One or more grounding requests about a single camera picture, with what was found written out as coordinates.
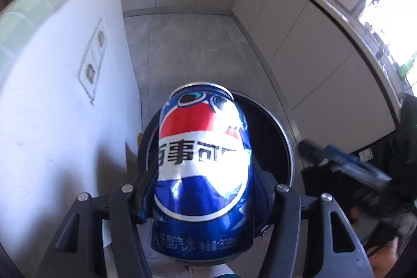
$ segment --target pepsi can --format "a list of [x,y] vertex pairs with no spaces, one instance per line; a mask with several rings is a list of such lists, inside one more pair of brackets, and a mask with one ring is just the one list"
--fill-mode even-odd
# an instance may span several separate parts
[[247,122],[224,87],[185,85],[159,121],[151,247],[190,265],[225,263],[253,243]]

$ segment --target gray floor tile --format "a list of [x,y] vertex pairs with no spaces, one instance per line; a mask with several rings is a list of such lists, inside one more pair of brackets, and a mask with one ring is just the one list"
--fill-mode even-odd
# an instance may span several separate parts
[[152,117],[180,85],[198,81],[191,41],[149,44],[149,114]]
[[195,42],[197,75],[201,81],[214,82],[258,100],[252,82],[243,67],[233,43]]
[[269,241],[271,240],[272,230],[273,228],[270,227],[264,237],[254,239],[254,244],[248,251],[227,263],[240,278],[254,278],[258,276]]
[[230,39],[232,42],[236,43],[244,43],[247,42],[245,36],[243,35],[242,31],[240,31],[239,27],[236,25],[235,21],[232,17],[228,16],[218,16],[220,21],[222,22],[224,28],[226,29]]
[[179,271],[176,262],[166,258],[148,259],[148,265],[154,278],[180,278],[182,274]]
[[252,81],[259,102],[270,111],[283,111],[277,93],[250,44],[248,42],[233,44]]
[[149,61],[149,44],[132,44],[129,45],[133,71],[135,72],[136,82],[138,84],[140,101],[142,108],[142,126],[149,124],[149,78],[148,78],[148,61]]
[[209,14],[153,14],[150,39],[153,42],[225,41],[228,34],[220,19]]
[[151,15],[125,17],[125,30],[128,44],[142,44],[149,41]]

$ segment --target pepsi logo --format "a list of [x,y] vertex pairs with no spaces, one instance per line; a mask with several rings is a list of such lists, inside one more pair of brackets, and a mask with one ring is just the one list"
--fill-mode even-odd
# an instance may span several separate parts
[[244,147],[241,127],[230,126],[237,122],[230,119],[233,114],[231,108],[229,118],[222,118],[207,100],[176,105],[166,114],[160,124],[155,191],[163,213],[182,221],[208,221],[239,202],[248,184],[251,150]]

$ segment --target screw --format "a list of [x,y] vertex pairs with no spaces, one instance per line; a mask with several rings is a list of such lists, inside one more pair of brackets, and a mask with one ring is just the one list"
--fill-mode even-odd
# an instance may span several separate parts
[[133,185],[132,184],[125,184],[122,186],[123,193],[130,193],[133,191]]
[[80,202],[85,202],[86,200],[88,200],[88,193],[87,192],[80,193],[78,195],[78,200]]
[[331,202],[333,199],[332,195],[329,193],[323,193],[322,194],[322,200],[324,200],[325,202]]
[[282,192],[282,193],[286,193],[286,192],[289,191],[289,187],[285,184],[278,184],[277,185],[277,191]]

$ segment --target bottle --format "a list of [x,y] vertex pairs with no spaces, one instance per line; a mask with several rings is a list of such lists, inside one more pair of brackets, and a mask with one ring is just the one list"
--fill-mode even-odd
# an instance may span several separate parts
[[414,53],[411,56],[411,59],[406,61],[399,69],[398,69],[398,76],[401,78],[401,80],[405,80],[407,77],[407,74],[410,72],[410,70],[414,67],[414,61],[416,60],[417,52]]

